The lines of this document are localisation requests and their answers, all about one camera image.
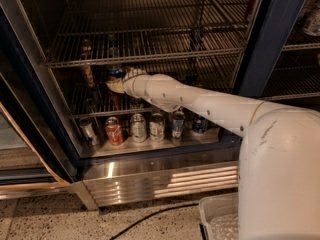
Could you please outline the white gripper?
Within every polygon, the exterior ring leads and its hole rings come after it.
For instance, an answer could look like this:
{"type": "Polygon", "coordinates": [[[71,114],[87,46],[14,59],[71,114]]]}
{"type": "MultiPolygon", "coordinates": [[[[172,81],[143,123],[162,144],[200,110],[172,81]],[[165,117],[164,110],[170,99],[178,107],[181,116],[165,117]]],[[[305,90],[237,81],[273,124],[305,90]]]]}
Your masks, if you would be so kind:
{"type": "Polygon", "coordinates": [[[146,98],[146,85],[149,79],[150,76],[145,70],[128,67],[123,81],[121,79],[107,81],[106,85],[115,93],[124,94],[125,92],[132,97],[146,98]]]}

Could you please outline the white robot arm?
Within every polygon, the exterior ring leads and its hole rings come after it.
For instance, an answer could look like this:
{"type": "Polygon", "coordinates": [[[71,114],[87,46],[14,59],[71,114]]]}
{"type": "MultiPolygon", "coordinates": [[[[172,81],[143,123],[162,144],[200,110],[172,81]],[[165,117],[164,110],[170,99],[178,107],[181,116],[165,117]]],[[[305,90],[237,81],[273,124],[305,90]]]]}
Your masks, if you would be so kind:
{"type": "Polygon", "coordinates": [[[188,86],[129,68],[116,93],[173,112],[184,107],[242,138],[239,240],[320,240],[320,113],[188,86]]]}

